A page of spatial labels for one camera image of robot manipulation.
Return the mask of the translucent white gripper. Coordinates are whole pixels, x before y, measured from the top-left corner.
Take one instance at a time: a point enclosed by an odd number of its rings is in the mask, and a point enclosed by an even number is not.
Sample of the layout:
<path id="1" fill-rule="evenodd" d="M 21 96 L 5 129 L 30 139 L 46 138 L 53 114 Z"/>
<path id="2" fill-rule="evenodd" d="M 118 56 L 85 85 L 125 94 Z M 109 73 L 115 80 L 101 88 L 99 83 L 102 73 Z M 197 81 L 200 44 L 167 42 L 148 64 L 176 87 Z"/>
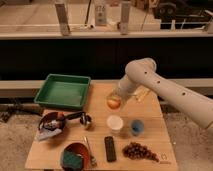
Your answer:
<path id="1" fill-rule="evenodd" d="M 106 104 L 108 99 L 119 100 L 121 105 L 119 108 L 122 108 L 131 97 L 131 93 L 123 89 L 120 85 L 117 85 L 112 92 L 106 98 Z"/>

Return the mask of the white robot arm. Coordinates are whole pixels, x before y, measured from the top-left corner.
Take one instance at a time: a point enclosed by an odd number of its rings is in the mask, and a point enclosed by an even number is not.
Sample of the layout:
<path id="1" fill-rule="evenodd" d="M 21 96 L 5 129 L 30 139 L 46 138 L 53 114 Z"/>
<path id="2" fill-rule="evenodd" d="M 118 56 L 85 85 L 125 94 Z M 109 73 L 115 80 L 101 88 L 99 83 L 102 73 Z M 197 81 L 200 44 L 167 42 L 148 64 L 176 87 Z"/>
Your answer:
<path id="1" fill-rule="evenodd" d="M 125 75 L 108 95 L 107 103 L 113 103 L 114 109 L 120 108 L 139 86 L 144 86 L 200 127 L 213 133 L 213 99 L 161 77 L 156 69 L 156 62 L 152 58 L 129 62 L 125 67 Z"/>

